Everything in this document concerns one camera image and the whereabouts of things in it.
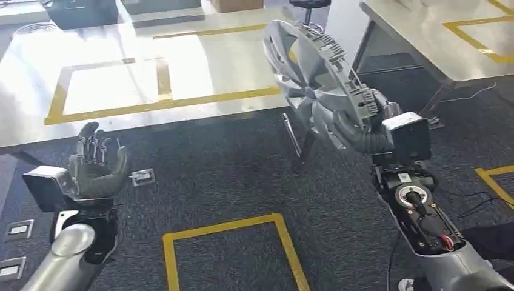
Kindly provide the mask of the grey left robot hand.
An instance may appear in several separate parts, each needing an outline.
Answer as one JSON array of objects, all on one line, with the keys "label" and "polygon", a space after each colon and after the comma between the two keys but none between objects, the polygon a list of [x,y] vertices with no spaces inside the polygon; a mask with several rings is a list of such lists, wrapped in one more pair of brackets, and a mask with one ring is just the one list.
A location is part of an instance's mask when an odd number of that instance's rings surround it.
[{"label": "grey left robot hand", "polygon": [[70,155],[69,170],[81,198],[107,198],[119,193],[128,180],[130,154],[117,143],[115,163],[107,163],[111,137],[96,121],[88,122],[79,132],[76,152]]}]

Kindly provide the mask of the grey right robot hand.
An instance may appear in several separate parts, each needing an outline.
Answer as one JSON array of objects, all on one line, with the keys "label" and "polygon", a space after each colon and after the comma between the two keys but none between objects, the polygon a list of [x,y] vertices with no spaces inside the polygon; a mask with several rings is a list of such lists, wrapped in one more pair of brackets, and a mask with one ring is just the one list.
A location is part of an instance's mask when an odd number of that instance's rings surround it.
[{"label": "grey right robot hand", "polygon": [[381,123],[386,119],[398,116],[403,110],[396,102],[389,101],[379,90],[370,89],[374,97],[375,104],[378,106],[376,117],[380,120],[375,121],[376,127],[363,129],[357,126],[343,111],[334,113],[333,125],[336,129],[336,136],[346,147],[362,154],[381,154],[394,151],[394,145],[388,140],[383,131]]}]

